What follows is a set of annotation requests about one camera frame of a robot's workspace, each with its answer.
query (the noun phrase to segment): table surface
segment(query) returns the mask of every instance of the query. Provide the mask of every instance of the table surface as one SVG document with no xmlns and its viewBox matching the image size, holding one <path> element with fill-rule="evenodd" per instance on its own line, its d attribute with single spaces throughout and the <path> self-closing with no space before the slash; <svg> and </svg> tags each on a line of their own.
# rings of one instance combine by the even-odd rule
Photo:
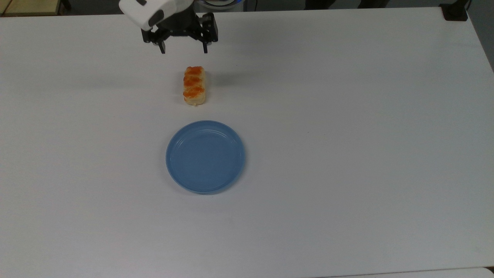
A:
<svg viewBox="0 0 494 278">
<path fill-rule="evenodd" d="M 167 54 L 123 15 L 0 19 L 0 275 L 309 278 L 494 265 L 494 75 L 439 8 L 218 13 Z M 183 102 L 187 66 L 206 103 Z M 166 146 L 215 120 L 216 195 Z"/>
</svg>

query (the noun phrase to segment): bread roll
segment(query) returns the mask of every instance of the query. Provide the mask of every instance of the bread roll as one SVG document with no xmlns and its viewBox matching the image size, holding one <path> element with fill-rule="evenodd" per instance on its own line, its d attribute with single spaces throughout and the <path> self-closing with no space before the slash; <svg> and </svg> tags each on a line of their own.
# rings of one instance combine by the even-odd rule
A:
<svg viewBox="0 0 494 278">
<path fill-rule="evenodd" d="M 206 73 L 203 67 L 188 67 L 184 74 L 184 101 L 190 105 L 203 104 L 206 99 Z"/>
</svg>

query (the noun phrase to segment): wooden surface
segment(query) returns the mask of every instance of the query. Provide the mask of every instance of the wooden surface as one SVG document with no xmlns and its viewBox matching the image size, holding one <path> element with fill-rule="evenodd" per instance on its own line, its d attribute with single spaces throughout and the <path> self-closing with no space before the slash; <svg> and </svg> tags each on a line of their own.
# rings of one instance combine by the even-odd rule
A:
<svg viewBox="0 0 494 278">
<path fill-rule="evenodd" d="M 9 3 L 10 0 L 0 0 L 0 16 L 3 14 Z"/>
<path fill-rule="evenodd" d="M 57 15 L 60 0 L 13 0 L 4 16 Z"/>
<path fill-rule="evenodd" d="M 441 9 L 217 13 L 219 42 L 126 16 L 0 19 L 5 277 L 309 278 L 494 264 L 494 75 Z M 203 66 L 206 102 L 184 103 Z M 198 120 L 246 166 L 202 196 L 166 170 Z"/>
</svg>

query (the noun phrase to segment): blue plate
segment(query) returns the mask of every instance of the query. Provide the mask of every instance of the blue plate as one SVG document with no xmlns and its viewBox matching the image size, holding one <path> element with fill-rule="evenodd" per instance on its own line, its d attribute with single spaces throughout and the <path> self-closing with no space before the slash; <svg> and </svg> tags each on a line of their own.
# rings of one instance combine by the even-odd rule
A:
<svg viewBox="0 0 494 278">
<path fill-rule="evenodd" d="M 245 163 L 244 145 L 230 127 L 199 121 L 179 130 L 166 149 L 166 167 L 183 188 L 211 194 L 239 177 Z"/>
</svg>

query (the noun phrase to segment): floor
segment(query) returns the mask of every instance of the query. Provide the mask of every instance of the floor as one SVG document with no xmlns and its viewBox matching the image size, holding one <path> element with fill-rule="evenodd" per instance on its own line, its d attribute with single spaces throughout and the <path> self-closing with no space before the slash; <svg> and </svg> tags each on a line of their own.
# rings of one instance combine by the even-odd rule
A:
<svg viewBox="0 0 494 278">
<path fill-rule="evenodd" d="M 70 0 L 72 10 L 67 15 L 87 14 L 119 14 L 119 0 Z M 453 0 L 390 0 L 387 8 L 395 7 L 437 7 L 441 3 L 452 3 Z M 356 8 L 360 0 L 336 0 L 330 9 Z M 301 10 L 305 0 L 247 0 L 247 10 Z M 494 0 L 473 0 L 468 11 L 484 47 L 491 67 L 494 69 Z"/>
</svg>

